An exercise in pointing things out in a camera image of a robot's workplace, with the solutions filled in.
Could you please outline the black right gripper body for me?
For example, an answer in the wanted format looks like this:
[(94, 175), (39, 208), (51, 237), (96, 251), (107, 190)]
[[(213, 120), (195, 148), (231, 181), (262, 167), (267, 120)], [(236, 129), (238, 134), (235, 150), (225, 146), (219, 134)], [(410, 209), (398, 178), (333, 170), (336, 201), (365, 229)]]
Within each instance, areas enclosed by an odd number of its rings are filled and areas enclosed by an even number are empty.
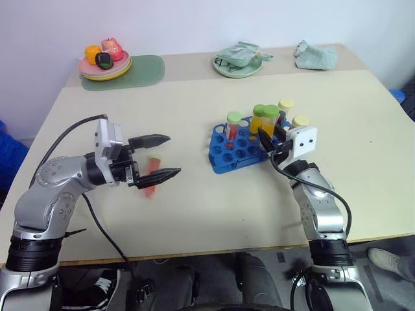
[(271, 159), (286, 159), (292, 150), (292, 140), (283, 141), (272, 147), (270, 151)]

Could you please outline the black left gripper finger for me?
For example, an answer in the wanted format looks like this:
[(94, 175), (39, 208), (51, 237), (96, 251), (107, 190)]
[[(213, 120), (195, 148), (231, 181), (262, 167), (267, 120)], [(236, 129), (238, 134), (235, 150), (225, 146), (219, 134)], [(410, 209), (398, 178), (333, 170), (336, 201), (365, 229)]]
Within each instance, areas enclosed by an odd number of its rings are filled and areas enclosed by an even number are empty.
[(163, 168), (155, 170), (146, 176), (139, 176), (135, 181), (134, 185), (138, 189), (146, 189), (152, 186), (159, 185), (181, 172), (181, 168)]
[(163, 134), (149, 134), (139, 137), (133, 137), (128, 140), (131, 150), (137, 150), (140, 148), (154, 148), (163, 143), (166, 143), (171, 138)]

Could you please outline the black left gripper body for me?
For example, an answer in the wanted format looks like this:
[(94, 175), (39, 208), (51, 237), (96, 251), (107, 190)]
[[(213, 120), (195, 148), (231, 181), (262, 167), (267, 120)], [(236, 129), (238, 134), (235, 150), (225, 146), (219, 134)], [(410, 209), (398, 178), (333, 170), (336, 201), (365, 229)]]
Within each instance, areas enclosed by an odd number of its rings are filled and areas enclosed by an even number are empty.
[(139, 186), (139, 169), (133, 158), (135, 149), (132, 143), (123, 145), (119, 155), (110, 164), (110, 172), (114, 181), (126, 183), (129, 187)]

